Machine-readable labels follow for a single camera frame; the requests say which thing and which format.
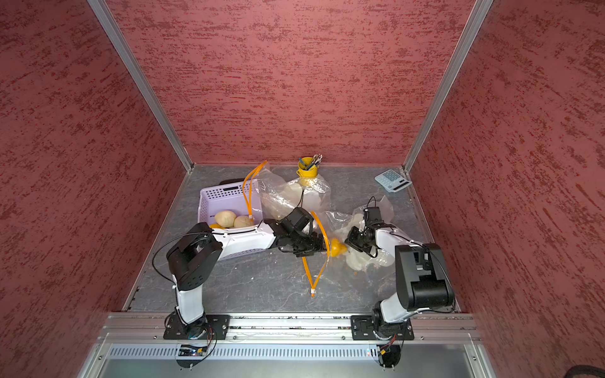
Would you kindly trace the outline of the yellow fruit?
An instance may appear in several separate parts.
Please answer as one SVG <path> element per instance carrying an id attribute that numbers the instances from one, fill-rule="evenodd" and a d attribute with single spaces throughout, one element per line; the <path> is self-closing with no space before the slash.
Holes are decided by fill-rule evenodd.
<path id="1" fill-rule="evenodd" d="M 345 254 L 348 251 L 348 246 L 340 242 L 337 238 L 332 238 L 329 242 L 328 255 L 330 258 L 335 258 Z"/>

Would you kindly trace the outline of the clear zip-top bag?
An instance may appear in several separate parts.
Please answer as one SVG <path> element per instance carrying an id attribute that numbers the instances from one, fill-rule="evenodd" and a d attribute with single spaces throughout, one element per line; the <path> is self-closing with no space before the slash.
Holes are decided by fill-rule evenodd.
<path id="1" fill-rule="evenodd" d="M 298 168 L 296 175 L 295 179 L 286 181 L 270 171 L 267 162 L 250 171 L 242 182 L 245 216 L 257 224 L 261 217 L 253 214 L 256 209 L 274 219 L 282 219 L 298 206 L 316 213 L 334 209 L 331 187 L 317 168 Z"/>
<path id="2" fill-rule="evenodd" d="M 311 297 L 318 297 L 324 282 L 340 285 L 350 277 L 361 276 L 371 281 L 372 274 L 380 278 L 387 275 L 395 263 L 395 255 L 378 247 L 373 239 L 377 231 L 370 228 L 371 225 L 388 224 L 394 219 L 394 208 L 387 197 L 373 197 L 365 206 L 355 209 L 353 214 L 311 211 L 310 215 L 314 231 L 323 245 L 317 272 L 310 268 L 312 258 L 302 260 Z"/>

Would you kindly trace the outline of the cream round fruit bag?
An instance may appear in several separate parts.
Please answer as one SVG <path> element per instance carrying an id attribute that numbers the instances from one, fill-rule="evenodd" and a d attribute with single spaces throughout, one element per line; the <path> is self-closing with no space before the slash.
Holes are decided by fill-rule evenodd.
<path id="1" fill-rule="evenodd" d="M 233 228 L 237 215 L 231 210 L 223 210 L 215 214 L 214 221 L 221 228 Z"/>

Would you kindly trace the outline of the beige round fruit bag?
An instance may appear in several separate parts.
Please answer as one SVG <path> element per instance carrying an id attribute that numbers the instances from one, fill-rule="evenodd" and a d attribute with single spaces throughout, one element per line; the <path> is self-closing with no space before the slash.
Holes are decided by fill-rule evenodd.
<path id="1" fill-rule="evenodd" d="M 237 217 L 234 220 L 233 227 L 234 228 L 247 228 L 247 227 L 253 226 L 254 224 L 255 223 L 254 223 L 253 218 L 250 218 L 247 215 L 242 215 L 242 216 Z"/>

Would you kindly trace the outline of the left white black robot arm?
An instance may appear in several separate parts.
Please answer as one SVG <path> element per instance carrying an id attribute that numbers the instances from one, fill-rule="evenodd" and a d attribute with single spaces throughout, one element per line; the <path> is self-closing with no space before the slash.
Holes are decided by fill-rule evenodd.
<path id="1" fill-rule="evenodd" d="M 166 244 L 165 258 L 170 274 L 161 277 L 173 285 L 176 307 L 166 321 L 166 330 L 209 332 L 203 306 L 203 285 L 216 264 L 247 252 L 277 249 L 296 258 L 329 252 L 330 241 L 320 221 L 307 210 L 296 207 L 281 220 L 264 219 L 243 231 L 211 228 L 200 222 L 179 239 Z"/>

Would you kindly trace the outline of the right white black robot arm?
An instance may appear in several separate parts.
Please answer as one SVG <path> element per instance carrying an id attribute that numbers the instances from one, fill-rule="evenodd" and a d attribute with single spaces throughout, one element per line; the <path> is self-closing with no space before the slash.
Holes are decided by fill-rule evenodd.
<path id="1" fill-rule="evenodd" d="M 395 258 L 395 293 L 373 308 L 373 333 L 378 339 L 399 335 L 416 315 L 455 309 L 454 289 L 438 245 L 413 240 L 387 224 L 354 227 L 345 243 L 357 252 L 383 251 Z"/>

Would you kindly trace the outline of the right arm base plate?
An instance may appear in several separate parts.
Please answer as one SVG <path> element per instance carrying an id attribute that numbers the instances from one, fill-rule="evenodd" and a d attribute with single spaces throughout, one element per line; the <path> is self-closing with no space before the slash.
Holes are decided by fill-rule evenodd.
<path id="1" fill-rule="evenodd" d="M 386 323 L 370 315 L 351 316 L 351 333 L 353 340 L 414 340 L 414 330 L 410 320 L 402 323 Z"/>

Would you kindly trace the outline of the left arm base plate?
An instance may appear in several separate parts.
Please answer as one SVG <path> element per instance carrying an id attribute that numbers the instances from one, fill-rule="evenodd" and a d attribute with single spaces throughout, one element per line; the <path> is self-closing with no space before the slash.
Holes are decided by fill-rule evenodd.
<path id="1" fill-rule="evenodd" d="M 185 324 L 180 315 L 171 313 L 165 319 L 164 340 L 224 340 L 231 317 L 228 315 L 203 315 L 197 321 Z"/>

